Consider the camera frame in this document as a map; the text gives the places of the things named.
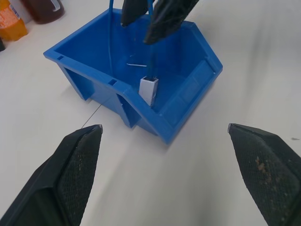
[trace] brown bottle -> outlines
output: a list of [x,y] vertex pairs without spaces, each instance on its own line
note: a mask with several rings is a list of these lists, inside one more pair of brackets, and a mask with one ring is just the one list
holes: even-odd
[[53,22],[65,12],[61,0],[21,0],[21,2],[38,24]]

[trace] blue plastic bin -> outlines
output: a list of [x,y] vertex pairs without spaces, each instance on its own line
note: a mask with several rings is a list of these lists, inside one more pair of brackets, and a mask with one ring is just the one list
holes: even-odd
[[153,107],[139,96],[146,75],[150,46],[143,43],[149,17],[127,28],[120,25],[121,10],[113,11],[112,61],[108,53],[108,11],[44,53],[56,62],[77,91],[119,114],[132,128],[138,125],[170,143],[205,92],[222,71],[222,64],[194,23],[155,45],[155,75],[159,78]]

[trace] white block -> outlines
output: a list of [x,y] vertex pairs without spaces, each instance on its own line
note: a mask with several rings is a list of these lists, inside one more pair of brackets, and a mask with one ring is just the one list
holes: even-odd
[[139,94],[145,102],[152,106],[155,101],[159,79],[148,79],[146,77],[140,80]]

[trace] orange bottle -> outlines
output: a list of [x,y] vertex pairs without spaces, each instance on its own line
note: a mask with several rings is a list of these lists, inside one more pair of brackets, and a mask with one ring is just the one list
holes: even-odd
[[23,20],[8,0],[0,0],[0,37],[17,41],[27,35]]

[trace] white table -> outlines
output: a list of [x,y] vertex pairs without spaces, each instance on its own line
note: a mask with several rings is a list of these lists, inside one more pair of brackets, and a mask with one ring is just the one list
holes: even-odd
[[[301,3],[204,0],[189,15],[224,65],[175,141],[166,147],[99,104],[83,102],[42,53],[106,10],[65,0],[66,15],[29,24],[0,53],[0,215],[62,138],[103,125],[83,226],[265,226],[242,180],[230,122],[281,136],[301,154]],[[120,8],[122,1],[116,2]]]

